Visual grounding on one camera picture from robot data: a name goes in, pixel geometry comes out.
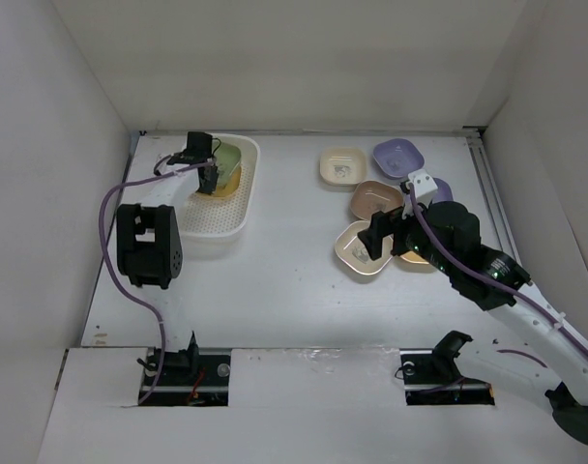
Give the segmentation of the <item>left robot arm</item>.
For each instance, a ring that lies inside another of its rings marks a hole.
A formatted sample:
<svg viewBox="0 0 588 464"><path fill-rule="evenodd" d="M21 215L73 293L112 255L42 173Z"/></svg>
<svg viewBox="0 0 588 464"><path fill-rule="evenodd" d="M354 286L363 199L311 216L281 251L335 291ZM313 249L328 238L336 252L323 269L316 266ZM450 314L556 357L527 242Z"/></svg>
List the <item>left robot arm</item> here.
<svg viewBox="0 0 588 464"><path fill-rule="evenodd" d="M133 203L120 204L116 210L118 274L129 282L129 299L157 318L158 329L164 331L164 340L158 346L174 352L166 362L166 371L183 384L197 377L200 360L183 350L190 344L191 329L174 284L184 262L177 213L198 190L215 189L216 150L220 145L207 132L188 132L181 150L158 156L153 176L135 183L149 186L148 193Z"/></svg>

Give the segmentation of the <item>green panda plate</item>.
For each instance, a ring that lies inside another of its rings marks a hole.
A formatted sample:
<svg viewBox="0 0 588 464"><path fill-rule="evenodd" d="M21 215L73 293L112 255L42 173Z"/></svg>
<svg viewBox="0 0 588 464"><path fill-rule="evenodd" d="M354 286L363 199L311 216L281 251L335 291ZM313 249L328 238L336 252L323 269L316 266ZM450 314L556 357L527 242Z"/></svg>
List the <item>green panda plate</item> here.
<svg viewBox="0 0 588 464"><path fill-rule="evenodd" d="M224 187L241 163L241 150L219 139L213 141L213 155L218 173L217 187Z"/></svg>

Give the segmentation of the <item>cream panda plate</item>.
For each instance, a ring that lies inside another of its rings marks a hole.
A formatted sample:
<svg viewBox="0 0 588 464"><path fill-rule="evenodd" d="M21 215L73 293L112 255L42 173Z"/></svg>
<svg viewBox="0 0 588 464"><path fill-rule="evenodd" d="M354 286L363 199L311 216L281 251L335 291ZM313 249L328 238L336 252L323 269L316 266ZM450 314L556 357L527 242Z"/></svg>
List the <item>cream panda plate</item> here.
<svg viewBox="0 0 588 464"><path fill-rule="evenodd" d="M319 173L329 185L357 186L368 174L367 155L353 147L328 148L320 155Z"/></svg>
<svg viewBox="0 0 588 464"><path fill-rule="evenodd" d="M367 229L369 222L357 220L338 236L334 251L341 269L352 280L367 283L376 279L393 260L393 238L385 237L382 242L382 254L377 260L372 260L366 247L358 237L358 233Z"/></svg>

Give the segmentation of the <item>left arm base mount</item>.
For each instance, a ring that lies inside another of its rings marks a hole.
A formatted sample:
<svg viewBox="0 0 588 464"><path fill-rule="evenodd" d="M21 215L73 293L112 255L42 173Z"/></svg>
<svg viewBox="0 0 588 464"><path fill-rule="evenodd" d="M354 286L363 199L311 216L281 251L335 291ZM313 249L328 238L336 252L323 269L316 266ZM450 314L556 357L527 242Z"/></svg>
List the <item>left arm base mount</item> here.
<svg viewBox="0 0 588 464"><path fill-rule="evenodd" d="M200 348L194 333L188 347L165 352L162 373L156 379L161 350L137 362L143 368L139 406L225 407L229 399L230 349Z"/></svg>

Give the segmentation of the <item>purple panda plate near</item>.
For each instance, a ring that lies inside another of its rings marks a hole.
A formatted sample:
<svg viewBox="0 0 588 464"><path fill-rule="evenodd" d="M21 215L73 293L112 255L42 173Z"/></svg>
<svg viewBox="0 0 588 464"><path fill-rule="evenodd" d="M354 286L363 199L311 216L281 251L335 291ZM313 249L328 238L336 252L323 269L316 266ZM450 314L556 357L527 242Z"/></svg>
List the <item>purple panda plate near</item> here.
<svg viewBox="0 0 588 464"><path fill-rule="evenodd" d="M447 182L440 178L434 178L434 182L437 186L436 194L432 200L433 203L440 203L446 201L453 201L453 192Z"/></svg>

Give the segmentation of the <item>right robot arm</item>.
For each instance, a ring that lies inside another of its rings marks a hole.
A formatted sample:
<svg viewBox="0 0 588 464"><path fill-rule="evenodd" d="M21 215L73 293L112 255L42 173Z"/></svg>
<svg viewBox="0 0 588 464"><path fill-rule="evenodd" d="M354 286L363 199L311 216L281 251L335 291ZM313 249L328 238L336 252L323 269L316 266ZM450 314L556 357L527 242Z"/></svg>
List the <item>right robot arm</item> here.
<svg viewBox="0 0 588 464"><path fill-rule="evenodd" d="M441 202L377 212L359 232L377 260L411 251L442 273L452 288L518 335L541 359L534 366L486 349L458 331L432 349L431 368L442 380L463 378L504 387L549 413L570 437L588 446L588 340L543 296L508 254L483 244L479 219L463 205Z"/></svg>

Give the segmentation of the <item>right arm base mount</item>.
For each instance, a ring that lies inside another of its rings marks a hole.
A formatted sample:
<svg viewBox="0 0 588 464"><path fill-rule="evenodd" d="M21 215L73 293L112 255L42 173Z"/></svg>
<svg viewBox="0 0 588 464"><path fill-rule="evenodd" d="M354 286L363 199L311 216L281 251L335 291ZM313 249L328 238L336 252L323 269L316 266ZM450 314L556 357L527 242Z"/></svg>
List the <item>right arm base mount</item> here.
<svg viewBox="0 0 588 464"><path fill-rule="evenodd" d="M473 339L451 331L432 348L399 350L394 379L404 388L408 406L494 406L491 385L467 378L456 366L460 350Z"/></svg>

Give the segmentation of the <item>purple panda plate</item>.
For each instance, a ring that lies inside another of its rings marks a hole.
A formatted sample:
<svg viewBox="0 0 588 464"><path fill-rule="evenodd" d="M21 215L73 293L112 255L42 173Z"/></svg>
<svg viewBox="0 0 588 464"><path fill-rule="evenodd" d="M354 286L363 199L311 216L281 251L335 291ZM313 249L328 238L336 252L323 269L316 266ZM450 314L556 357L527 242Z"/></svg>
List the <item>purple panda plate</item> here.
<svg viewBox="0 0 588 464"><path fill-rule="evenodd" d="M433 203L440 203L446 201L453 201L453 192L447 182L440 178L434 178L434 182L437 186L436 194L432 200Z"/></svg>
<svg viewBox="0 0 588 464"><path fill-rule="evenodd" d="M381 173L392 180L406 178L425 165L422 153L405 138L394 138L377 144L372 150L372 157Z"/></svg>

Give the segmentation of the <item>brown panda plate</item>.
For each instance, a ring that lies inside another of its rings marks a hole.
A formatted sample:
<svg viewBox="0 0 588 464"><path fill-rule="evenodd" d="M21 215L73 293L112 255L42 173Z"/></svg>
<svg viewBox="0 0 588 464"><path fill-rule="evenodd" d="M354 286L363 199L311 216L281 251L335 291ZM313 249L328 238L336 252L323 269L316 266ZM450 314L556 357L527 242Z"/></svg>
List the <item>brown panda plate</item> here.
<svg viewBox="0 0 588 464"><path fill-rule="evenodd" d="M370 220L376 212L390 212L403 204L403 196L398 189L368 180L355 188L349 209L355 218Z"/></svg>

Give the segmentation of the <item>white perforated plastic bin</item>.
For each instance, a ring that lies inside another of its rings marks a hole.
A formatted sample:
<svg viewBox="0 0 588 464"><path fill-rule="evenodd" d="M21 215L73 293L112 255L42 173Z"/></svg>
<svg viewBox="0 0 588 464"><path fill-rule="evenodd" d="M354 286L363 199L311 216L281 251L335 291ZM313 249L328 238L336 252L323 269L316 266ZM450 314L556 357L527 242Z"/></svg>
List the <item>white perforated plastic bin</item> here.
<svg viewBox="0 0 588 464"><path fill-rule="evenodd" d="M216 133L225 146L241 151L238 187L228 196L215 198L194 193L176 209L185 258L216 259L235 246L244 235L257 187L261 151L251 138Z"/></svg>

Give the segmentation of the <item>yellow panda plate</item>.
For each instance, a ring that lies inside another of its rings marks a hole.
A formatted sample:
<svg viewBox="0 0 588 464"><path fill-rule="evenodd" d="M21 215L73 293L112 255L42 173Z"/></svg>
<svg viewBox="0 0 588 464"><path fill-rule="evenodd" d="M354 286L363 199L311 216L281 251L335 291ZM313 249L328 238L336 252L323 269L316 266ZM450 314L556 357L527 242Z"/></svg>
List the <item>yellow panda plate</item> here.
<svg viewBox="0 0 588 464"><path fill-rule="evenodd" d="M399 257L395 257L394 262L401 271L409 274L429 275L437 272L424 258L413 251L408 251Z"/></svg>
<svg viewBox="0 0 588 464"><path fill-rule="evenodd" d="M199 190L196 192L200 197L210 198L228 198L233 195L240 186L242 177L242 167L238 166L229 178L229 181L221 187L216 187L212 193L202 193Z"/></svg>

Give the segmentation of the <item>purple panda plate far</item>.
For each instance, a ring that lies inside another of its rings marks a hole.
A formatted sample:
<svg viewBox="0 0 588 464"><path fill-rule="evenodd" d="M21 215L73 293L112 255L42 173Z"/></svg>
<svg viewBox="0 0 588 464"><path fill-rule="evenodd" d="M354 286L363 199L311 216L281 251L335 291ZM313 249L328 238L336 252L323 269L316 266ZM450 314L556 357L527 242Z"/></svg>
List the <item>purple panda plate far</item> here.
<svg viewBox="0 0 588 464"><path fill-rule="evenodd" d="M377 144L372 150L372 157L381 173L392 180L406 178L425 165L422 153L405 138L394 138Z"/></svg>

